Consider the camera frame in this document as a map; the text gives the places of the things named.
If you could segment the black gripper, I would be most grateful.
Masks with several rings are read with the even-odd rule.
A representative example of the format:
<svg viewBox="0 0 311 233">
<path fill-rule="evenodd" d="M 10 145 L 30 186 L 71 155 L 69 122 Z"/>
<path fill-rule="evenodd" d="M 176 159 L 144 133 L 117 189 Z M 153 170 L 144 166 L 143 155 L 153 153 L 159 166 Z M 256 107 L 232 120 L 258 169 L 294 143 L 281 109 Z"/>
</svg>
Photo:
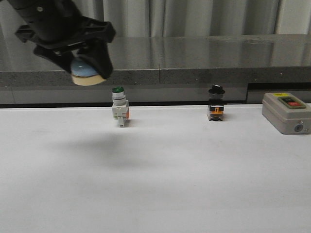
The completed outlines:
<svg viewBox="0 0 311 233">
<path fill-rule="evenodd" d="M 110 22 L 82 15 L 71 0 L 10 0 L 8 2 L 25 21 L 15 35 L 23 42 L 38 46 L 33 53 L 71 74 L 73 53 L 57 55 L 53 50 L 65 51 L 81 44 L 77 58 L 91 65 L 104 79 L 113 72 L 107 44 L 116 34 Z"/>
</svg>

